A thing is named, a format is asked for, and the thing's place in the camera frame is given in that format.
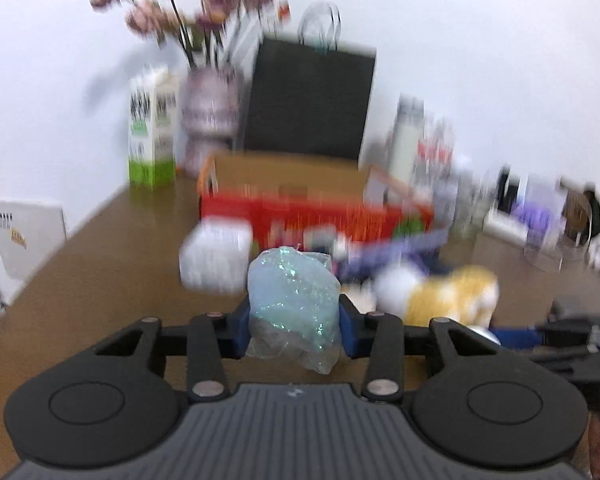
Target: yellow and white plush toy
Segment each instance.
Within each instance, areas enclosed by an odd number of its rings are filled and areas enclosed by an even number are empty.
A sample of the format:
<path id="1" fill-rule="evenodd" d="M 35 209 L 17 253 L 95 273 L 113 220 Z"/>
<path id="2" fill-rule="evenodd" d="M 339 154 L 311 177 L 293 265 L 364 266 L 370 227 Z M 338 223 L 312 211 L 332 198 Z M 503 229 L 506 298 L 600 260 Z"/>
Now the yellow and white plush toy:
<path id="1" fill-rule="evenodd" d="M 487 328 L 500 295 L 496 275 L 484 267 L 460 267 L 449 276 L 428 278 L 408 263 L 382 270 L 374 279 L 374 291 L 378 310 L 413 326 L 448 317 Z"/>

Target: light blue wrapped object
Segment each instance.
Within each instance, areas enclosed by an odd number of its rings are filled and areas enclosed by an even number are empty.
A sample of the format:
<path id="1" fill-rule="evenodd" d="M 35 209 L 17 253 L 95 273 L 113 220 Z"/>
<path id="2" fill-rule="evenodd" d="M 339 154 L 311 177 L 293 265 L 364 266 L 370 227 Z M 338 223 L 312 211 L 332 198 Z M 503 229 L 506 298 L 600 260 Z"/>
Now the light blue wrapped object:
<path id="1" fill-rule="evenodd" d="M 340 283 L 331 258 L 291 247 L 264 251 L 249 266 L 251 342 L 247 355 L 281 354 L 328 374 L 340 355 Z"/>

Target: white bottle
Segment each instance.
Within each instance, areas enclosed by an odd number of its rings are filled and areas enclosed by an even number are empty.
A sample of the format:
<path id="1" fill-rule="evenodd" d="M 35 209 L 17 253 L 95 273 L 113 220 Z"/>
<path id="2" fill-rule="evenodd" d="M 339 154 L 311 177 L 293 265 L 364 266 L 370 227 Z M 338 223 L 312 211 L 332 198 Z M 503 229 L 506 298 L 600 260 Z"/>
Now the white bottle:
<path id="1" fill-rule="evenodd" d="M 424 102 L 401 96 L 394 124 L 394 138 L 389 155 L 389 174 L 410 183 L 424 127 Z"/>

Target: milk carton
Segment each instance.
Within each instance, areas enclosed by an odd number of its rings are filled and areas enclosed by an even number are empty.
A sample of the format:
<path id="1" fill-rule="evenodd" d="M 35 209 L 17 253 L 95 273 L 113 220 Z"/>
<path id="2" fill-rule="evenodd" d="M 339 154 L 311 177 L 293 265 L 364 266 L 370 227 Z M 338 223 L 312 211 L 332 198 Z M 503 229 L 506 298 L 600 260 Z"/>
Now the milk carton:
<path id="1" fill-rule="evenodd" d="M 149 187 L 168 184 L 176 169 L 173 144 L 178 78 L 167 67 L 160 67 L 130 84 L 129 180 Z"/>

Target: plastic wrapper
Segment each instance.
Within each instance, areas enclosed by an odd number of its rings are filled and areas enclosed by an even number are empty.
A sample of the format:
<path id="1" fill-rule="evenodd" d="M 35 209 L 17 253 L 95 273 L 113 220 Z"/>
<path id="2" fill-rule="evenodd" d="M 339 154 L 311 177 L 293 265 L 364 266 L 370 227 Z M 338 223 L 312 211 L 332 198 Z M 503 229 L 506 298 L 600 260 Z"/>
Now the plastic wrapper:
<path id="1" fill-rule="evenodd" d="M 253 234 L 243 220 L 205 218 L 180 248 L 180 279 L 187 288 L 244 290 Z"/>
<path id="2" fill-rule="evenodd" d="M 251 342 L 247 354 L 284 355 L 328 374 L 340 356 L 340 283 L 331 258 L 290 247 L 264 251 L 249 266 Z"/>

